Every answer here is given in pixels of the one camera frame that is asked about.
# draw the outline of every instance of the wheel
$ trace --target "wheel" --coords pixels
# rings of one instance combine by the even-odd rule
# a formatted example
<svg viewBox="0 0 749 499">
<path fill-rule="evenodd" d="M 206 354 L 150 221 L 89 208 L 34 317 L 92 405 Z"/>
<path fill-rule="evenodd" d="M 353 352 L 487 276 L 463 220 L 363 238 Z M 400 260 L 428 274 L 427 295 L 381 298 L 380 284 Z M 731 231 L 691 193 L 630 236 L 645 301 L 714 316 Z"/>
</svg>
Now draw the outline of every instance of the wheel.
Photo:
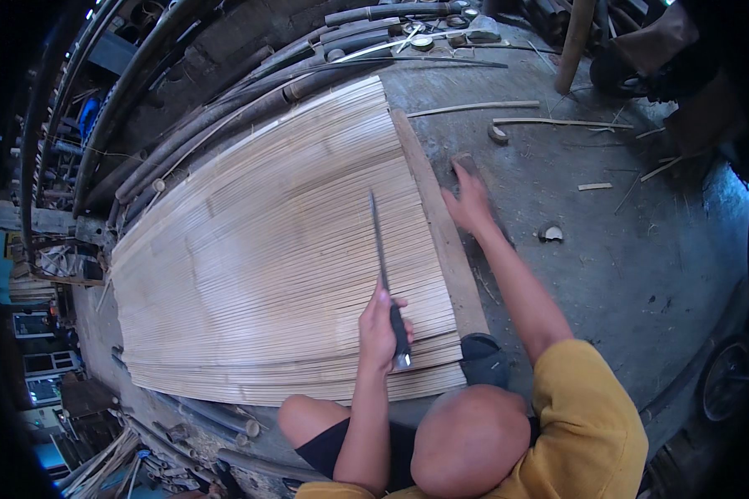
<svg viewBox="0 0 749 499">
<path fill-rule="evenodd" d="M 647 95 L 646 85 L 641 77 L 613 47 L 609 47 L 593 59 L 589 76 L 600 94 L 620 99 Z"/>
<path fill-rule="evenodd" d="M 713 350 L 702 372 L 699 410 L 709 422 L 724 422 L 743 405 L 749 388 L 749 341 L 733 336 Z"/>
</svg>

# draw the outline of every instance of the bamboo slat mat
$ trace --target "bamboo slat mat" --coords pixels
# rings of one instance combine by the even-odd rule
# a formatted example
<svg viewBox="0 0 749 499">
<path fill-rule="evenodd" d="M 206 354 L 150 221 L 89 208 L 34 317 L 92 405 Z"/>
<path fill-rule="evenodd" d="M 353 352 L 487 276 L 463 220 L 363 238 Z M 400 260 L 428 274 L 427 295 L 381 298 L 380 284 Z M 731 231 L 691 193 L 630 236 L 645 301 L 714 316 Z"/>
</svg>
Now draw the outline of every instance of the bamboo slat mat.
<svg viewBox="0 0 749 499">
<path fill-rule="evenodd" d="M 223 403 L 348 402 L 379 273 L 414 323 L 392 400 L 464 385 L 439 257 L 378 77 L 298 106 L 176 186 L 112 255 L 133 382 Z"/>
</svg>

